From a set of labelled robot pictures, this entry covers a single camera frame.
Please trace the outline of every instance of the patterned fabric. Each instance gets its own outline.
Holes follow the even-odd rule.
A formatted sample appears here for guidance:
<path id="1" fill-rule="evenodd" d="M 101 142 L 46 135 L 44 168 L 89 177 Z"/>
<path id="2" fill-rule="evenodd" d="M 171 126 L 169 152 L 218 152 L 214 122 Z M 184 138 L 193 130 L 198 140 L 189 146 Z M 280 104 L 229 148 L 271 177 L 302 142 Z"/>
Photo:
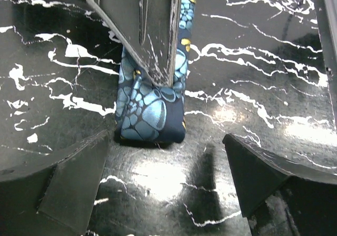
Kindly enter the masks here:
<path id="1" fill-rule="evenodd" d="M 116 135 L 154 143 L 185 138 L 184 92 L 196 0 L 182 0 L 173 88 L 154 86 L 123 49 L 118 82 Z"/>

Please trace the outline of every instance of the curved black piece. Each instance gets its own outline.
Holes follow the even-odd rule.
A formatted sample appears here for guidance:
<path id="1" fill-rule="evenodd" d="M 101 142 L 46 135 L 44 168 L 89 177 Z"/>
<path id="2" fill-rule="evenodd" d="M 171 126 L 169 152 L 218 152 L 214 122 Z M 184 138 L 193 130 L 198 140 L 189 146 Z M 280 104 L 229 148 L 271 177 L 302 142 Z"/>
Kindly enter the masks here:
<path id="1" fill-rule="evenodd" d="M 337 176 L 227 134 L 223 139 L 253 236 L 337 235 Z"/>
<path id="2" fill-rule="evenodd" d="M 181 0 L 85 0 L 157 86 L 173 86 Z"/>
<path id="3" fill-rule="evenodd" d="M 110 138 L 102 131 L 26 165 L 0 171 L 0 235 L 84 235 Z"/>

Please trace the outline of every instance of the black panel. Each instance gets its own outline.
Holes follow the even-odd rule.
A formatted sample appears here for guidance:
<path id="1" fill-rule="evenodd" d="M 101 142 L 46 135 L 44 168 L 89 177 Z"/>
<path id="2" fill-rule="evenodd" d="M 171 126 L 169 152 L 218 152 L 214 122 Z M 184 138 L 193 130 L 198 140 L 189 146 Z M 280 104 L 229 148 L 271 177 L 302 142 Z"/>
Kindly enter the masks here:
<path id="1" fill-rule="evenodd" d="M 248 218 L 253 236 L 337 235 L 336 175 L 300 165 L 232 134 L 223 143 L 242 215 Z M 262 196 L 264 200 L 256 205 Z"/>
<path id="2" fill-rule="evenodd" d="M 108 151 L 109 137 L 102 131 L 28 165 L 0 171 L 0 235 L 84 234 Z"/>
<path id="3" fill-rule="evenodd" d="M 86 0 L 156 85 L 172 86 L 181 0 Z"/>

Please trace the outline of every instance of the black floor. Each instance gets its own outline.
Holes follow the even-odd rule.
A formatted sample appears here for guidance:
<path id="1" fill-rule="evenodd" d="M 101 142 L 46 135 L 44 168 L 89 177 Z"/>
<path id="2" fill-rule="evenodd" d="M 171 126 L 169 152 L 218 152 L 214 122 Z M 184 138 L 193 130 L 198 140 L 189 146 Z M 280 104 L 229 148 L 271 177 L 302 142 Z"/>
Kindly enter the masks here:
<path id="1" fill-rule="evenodd" d="M 63 0 L 0 0 L 0 169 L 114 130 L 121 45 Z M 225 133 L 337 173 L 337 134 L 313 0 L 199 0 L 187 135 L 114 143 L 87 235 L 251 235 Z"/>

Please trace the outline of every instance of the black base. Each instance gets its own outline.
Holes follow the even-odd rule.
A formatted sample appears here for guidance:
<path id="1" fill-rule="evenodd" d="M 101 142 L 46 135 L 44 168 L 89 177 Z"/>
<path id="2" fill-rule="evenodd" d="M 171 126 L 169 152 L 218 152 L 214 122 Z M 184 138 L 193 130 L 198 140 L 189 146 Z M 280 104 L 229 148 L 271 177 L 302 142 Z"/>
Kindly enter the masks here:
<path id="1" fill-rule="evenodd" d="M 337 235 L 337 176 L 225 136 L 242 215 L 253 236 Z"/>

